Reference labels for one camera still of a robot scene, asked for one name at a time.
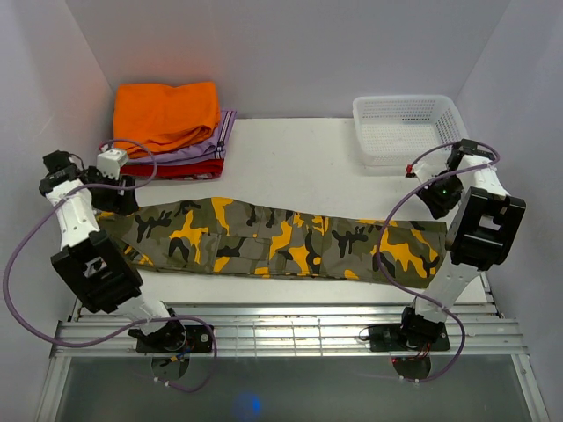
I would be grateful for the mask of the camouflage trousers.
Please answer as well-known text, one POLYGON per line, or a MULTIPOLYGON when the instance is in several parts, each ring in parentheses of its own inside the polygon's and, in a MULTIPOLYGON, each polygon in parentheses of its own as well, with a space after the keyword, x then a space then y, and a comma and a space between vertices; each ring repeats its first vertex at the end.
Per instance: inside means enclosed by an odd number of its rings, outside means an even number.
POLYGON ((425 288, 445 257, 444 222, 349 219, 222 197, 102 212, 98 224, 155 272, 351 280, 425 288))

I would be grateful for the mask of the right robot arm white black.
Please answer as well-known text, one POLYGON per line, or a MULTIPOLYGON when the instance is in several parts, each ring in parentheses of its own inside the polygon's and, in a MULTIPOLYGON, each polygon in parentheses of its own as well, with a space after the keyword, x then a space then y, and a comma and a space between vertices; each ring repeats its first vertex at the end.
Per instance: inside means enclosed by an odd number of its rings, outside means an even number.
POLYGON ((510 195, 498 179, 496 152, 468 139, 450 148, 442 172, 433 174, 421 158, 406 171, 424 183, 416 195, 434 219, 457 212, 440 269, 403 311, 397 336, 408 349, 428 349, 446 339, 447 311, 475 278, 505 261, 526 209, 525 201, 510 195))

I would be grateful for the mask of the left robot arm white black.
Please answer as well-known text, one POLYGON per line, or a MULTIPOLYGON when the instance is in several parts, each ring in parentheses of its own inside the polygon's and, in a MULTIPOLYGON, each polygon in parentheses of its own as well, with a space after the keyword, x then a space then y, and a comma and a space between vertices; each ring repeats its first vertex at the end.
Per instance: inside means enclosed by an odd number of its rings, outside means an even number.
POLYGON ((158 352, 185 349, 186 328, 161 301, 143 294, 139 272, 96 220, 98 211, 127 215, 139 208, 135 181, 121 174, 127 152, 108 149, 84 169, 76 160, 60 150, 43 158, 48 173, 39 191, 55 208, 62 235, 61 249, 51 258, 55 271, 90 312, 119 311, 140 321, 129 334, 141 344, 158 352))

